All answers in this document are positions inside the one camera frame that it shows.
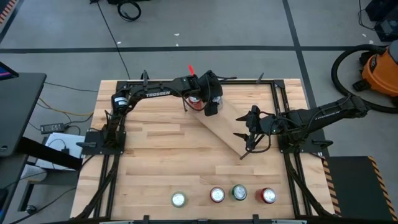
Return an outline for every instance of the wooden table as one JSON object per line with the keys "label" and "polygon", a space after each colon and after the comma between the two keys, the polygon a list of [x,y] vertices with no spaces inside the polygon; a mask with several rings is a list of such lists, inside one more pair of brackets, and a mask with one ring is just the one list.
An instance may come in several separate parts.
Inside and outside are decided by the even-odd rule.
{"label": "wooden table", "polygon": [[[285,85],[291,109],[306,108],[300,80],[286,79]],[[101,129],[106,122],[104,110],[111,111],[110,99],[115,88],[116,81],[101,82],[92,128]],[[223,90],[224,98],[241,108],[242,115],[252,105],[274,113],[268,85],[224,85]],[[284,159],[275,136],[269,151],[250,154],[240,161],[236,152],[192,114],[183,111],[180,98],[172,96],[140,101],[127,116],[126,131],[113,220],[142,220],[144,215],[150,215],[151,220],[251,219],[253,214],[260,218],[294,217]],[[267,138],[264,138],[258,147],[266,145]],[[301,158],[308,188],[323,207],[333,213],[321,160],[309,154],[302,154]],[[78,215],[96,192],[102,161],[103,156],[95,156],[83,168],[71,217]],[[229,195],[222,203],[210,200],[213,187],[222,187],[228,193],[235,184],[247,188],[246,200],[232,201]],[[272,205],[254,199],[254,192],[264,187],[273,188],[277,194],[277,201]],[[304,214],[301,193],[296,189],[300,211]],[[170,203],[176,191],[188,197],[183,208],[175,208]]]}

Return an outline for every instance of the wooden plank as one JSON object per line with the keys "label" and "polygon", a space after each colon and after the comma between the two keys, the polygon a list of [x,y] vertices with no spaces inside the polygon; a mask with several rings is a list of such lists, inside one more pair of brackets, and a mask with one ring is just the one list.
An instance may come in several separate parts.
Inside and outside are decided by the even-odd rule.
{"label": "wooden plank", "polygon": [[[300,80],[285,80],[285,85],[291,109],[306,108]],[[111,109],[115,87],[116,81],[101,82],[91,127],[99,129],[106,122],[104,110]],[[253,104],[274,113],[267,85],[225,85],[223,91],[224,100],[241,111],[239,116]],[[180,98],[172,96],[140,101],[126,118],[126,130],[113,220],[142,220],[144,215],[153,220],[243,219],[252,218],[253,213],[260,218],[294,217],[284,159],[275,136],[269,151],[239,160],[239,155],[224,141],[194,115],[183,111]],[[259,143],[259,147],[265,146],[267,139]],[[71,217],[78,215],[96,192],[102,159],[103,156],[95,156],[81,171]],[[325,209],[333,212],[321,160],[303,155],[302,164],[308,188]],[[234,184],[245,185],[249,193],[246,200],[236,202],[226,197],[221,203],[211,202],[211,188],[219,186],[227,192]],[[255,201],[255,191],[263,187],[276,191],[278,199],[274,204]],[[188,197],[183,208],[170,204],[172,194],[179,190]],[[107,196],[103,199],[102,214]],[[299,190],[298,197],[303,213]]]}
{"label": "wooden plank", "polygon": [[244,134],[248,132],[245,122],[235,120],[236,118],[240,118],[245,115],[243,110],[236,108],[227,99],[223,99],[222,108],[218,110],[216,115],[206,116],[202,111],[190,111],[197,120],[223,140],[236,153],[240,156],[243,156],[246,153],[246,150],[244,150],[246,142],[233,134]]}

